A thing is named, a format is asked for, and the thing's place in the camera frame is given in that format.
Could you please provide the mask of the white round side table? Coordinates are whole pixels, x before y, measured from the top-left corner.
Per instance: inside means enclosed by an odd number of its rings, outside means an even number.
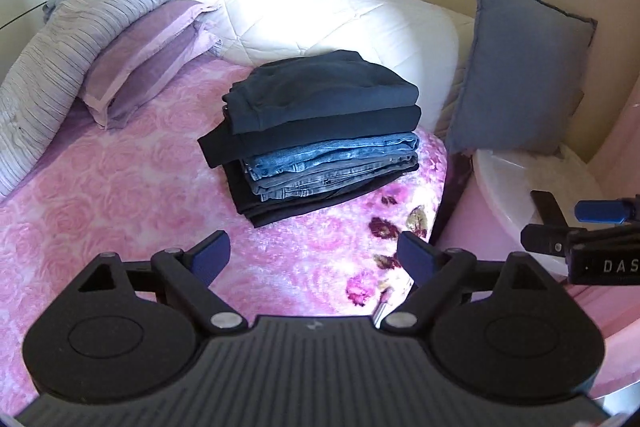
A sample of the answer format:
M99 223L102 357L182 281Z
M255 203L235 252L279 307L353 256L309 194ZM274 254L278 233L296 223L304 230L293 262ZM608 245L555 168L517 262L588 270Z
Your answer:
M484 204L478 213L487 220L478 237L486 242L489 259L521 251L525 225L541 222L533 191L551 193L571 227L580 225L574 216L576 202L604 197L587 165L566 145L550 156L479 150L473 164Z

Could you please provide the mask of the black folded garment bottom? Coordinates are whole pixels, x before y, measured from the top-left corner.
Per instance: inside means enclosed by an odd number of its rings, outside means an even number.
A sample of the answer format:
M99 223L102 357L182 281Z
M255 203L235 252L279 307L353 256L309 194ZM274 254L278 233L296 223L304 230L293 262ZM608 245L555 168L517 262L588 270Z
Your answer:
M419 170L419 164L401 168L398 171L379 174L371 179L352 182L345 187L334 188L327 192L309 195L288 197L285 199L270 199L262 202L257 195L250 191L250 186L245 179L241 164L238 160L223 165L229 192L235 210L239 215L250 220L254 228L261 228L271 223L292 217L306 215L316 210L349 202L362 195L369 194L379 188L393 183L406 174Z

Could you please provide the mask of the pink rose blanket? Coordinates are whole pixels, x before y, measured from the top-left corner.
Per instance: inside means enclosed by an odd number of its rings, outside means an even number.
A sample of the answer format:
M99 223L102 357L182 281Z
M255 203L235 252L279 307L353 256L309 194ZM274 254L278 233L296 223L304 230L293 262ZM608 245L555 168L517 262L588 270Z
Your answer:
M29 326L103 251L145 260L225 231L231 259L213 290L252 319L371 313L381 291L409 290L390 259L400 232L429 236L447 155L420 133L419 169L345 204L254 228L235 210L221 169L198 139L221 118L222 98L247 69L202 56L141 107L126 127L101 129L77 103L24 184L1 205L1 408L34 399L22 360Z

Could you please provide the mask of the blue folded jeans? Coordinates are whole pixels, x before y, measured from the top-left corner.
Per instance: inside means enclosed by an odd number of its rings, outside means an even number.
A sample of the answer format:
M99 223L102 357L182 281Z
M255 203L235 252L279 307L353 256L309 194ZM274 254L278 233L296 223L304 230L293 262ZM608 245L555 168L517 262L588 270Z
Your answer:
M413 153L418 149L419 143L419 135L414 132L392 133L294 146L255 155L242 159L241 162L250 179L258 181L281 173L304 172L312 167L337 161Z

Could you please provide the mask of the blue cushion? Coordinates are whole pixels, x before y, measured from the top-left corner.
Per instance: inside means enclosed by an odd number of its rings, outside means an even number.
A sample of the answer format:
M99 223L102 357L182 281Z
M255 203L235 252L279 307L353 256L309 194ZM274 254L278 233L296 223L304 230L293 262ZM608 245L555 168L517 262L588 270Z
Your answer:
M542 0L476 0L448 152L553 154L579 103L597 28Z

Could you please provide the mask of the dark navy folded sweater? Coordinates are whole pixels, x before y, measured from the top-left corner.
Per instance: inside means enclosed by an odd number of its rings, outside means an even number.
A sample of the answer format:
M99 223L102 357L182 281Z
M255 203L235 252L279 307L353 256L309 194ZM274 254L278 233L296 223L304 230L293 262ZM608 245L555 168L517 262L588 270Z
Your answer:
M294 146L409 132L419 89L354 51L259 66L222 97L224 119L198 139L209 168Z

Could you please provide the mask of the purple pillow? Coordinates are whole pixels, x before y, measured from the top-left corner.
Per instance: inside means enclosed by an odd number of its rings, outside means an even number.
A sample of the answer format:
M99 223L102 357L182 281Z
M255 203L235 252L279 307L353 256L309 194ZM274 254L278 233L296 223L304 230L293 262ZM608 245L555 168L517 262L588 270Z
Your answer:
M104 129L125 127L182 66L216 46L205 21L214 11L202 2L171 0L123 31L94 60L80 89L94 121Z

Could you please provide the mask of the grey striped duvet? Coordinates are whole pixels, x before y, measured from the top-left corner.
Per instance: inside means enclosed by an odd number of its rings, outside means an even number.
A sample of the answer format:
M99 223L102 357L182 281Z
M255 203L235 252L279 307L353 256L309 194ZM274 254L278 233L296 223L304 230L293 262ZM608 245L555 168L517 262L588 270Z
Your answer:
M60 130L93 61L169 0L64 0L1 83L1 196L29 175Z

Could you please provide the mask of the white quilted pillow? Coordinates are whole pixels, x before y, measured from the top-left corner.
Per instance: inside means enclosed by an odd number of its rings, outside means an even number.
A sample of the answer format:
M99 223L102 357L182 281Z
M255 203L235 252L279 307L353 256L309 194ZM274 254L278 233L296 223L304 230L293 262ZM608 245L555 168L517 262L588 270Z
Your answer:
M262 64L334 50L358 52L419 88L421 126L449 128L474 20L421 0L196 0L213 5L224 60Z

